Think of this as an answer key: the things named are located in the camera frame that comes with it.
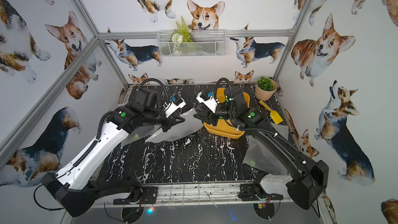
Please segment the frosted zip-top bag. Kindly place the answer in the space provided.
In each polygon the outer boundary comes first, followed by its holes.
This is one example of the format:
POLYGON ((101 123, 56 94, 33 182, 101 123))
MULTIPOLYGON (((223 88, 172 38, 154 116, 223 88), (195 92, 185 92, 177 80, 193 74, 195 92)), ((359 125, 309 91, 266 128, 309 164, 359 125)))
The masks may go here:
POLYGON ((126 139, 124 139, 121 142, 121 147, 124 147, 126 145, 131 144, 132 142, 153 135, 155 131, 160 129, 160 127, 161 127, 160 125, 146 125, 135 129, 131 134, 127 136, 126 139))
POLYGON ((197 132, 204 126, 204 124, 201 120, 194 117, 194 114, 196 113, 196 110, 192 108, 191 110, 181 114, 180 117, 185 119, 184 122, 176 124, 167 132, 164 132, 162 128, 160 128, 147 138, 145 143, 160 143, 162 141, 173 142, 197 132))
POLYGON ((285 166, 263 144, 252 136, 247 136, 249 147, 243 164, 272 175, 288 175, 285 166))

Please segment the yellow plastic tray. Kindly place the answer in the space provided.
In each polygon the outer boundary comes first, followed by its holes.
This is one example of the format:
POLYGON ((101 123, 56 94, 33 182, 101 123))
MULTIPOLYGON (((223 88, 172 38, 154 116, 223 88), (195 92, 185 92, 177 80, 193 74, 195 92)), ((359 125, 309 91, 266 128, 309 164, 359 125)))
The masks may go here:
MULTIPOLYGON (((218 88, 217 90, 217 99, 219 100, 220 103, 226 102, 226 96, 225 96, 225 88, 218 88)), ((249 94, 243 92, 245 102, 247 103, 247 106, 250 106, 250 96, 249 94)), ((224 138, 230 138, 230 139, 239 139, 241 136, 245 134, 244 131, 238 131, 235 127, 230 126, 231 121, 227 119, 227 122, 225 119, 218 119, 218 122, 216 126, 204 123, 204 127, 206 130, 211 133, 215 134, 218 136, 222 136, 224 138)))

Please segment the frosted zip-top bag front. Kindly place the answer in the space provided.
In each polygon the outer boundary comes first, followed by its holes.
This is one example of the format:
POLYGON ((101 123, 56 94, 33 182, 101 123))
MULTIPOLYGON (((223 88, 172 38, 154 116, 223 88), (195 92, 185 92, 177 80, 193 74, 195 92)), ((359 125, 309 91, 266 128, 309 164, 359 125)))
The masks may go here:
POLYGON ((285 166, 263 144, 252 136, 247 136, 249 147, 243 164, 272 175, 288 175, 285 166))

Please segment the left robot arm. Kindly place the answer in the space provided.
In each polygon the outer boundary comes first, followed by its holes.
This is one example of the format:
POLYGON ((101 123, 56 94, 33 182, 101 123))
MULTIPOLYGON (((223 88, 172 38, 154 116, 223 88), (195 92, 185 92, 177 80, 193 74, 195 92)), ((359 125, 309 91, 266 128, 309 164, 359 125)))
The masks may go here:
POLYGON ((185 105, 185 101, 178 98, 163 112, 153 104, 129 102, 107 112, 93 140, 57 173, 47 173, 41 179, 42 185, 72 217, 82 215, 95 202, 117 198, 139 201, 143 195, 141 185, 133 179, 101 186, 90 182, 90 178, 110 152, 139 128, 159 125, 166 132, 183 123, 184 119, 175 112, 185 105))

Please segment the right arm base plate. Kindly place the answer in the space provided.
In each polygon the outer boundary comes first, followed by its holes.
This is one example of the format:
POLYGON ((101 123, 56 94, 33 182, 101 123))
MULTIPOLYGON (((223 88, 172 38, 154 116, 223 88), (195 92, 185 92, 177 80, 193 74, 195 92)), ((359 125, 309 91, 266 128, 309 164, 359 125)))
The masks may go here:
POLYGON ((242 201, 270 201, 283 200, 284 196, 279 194, 266 193, 259 185, 256 184, 240 184, 240 192, 238 198, 242 201))

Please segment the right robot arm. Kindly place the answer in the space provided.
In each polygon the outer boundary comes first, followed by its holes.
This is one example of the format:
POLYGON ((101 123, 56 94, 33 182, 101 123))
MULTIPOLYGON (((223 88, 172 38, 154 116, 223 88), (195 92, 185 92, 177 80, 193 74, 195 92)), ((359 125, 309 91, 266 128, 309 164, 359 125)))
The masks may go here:
POLYGON ((212 111, 204 103, 195 109, 195 118, 202 122, 216 124, 218 120, 229 119, 234 128, 248 133, 265 146, 292 177, 292 180, 285 184, 287 193, 302 209, 310 209, 326 189, 328 165, 322 160, 314 161, 281 137, 258 109, 244 106, 239 112, 236 107, 230 108, 220 104, 212 111))

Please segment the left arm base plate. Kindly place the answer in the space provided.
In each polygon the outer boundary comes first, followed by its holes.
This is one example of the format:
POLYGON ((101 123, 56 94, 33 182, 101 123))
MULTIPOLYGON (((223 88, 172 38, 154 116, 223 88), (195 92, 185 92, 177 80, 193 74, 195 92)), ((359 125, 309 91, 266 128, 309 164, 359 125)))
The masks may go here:
POLYGON ((143 205, 155 204, 158 195, 158 187, 135 187, 132 193, 125 199, 115 199, 113 205, 143 205))

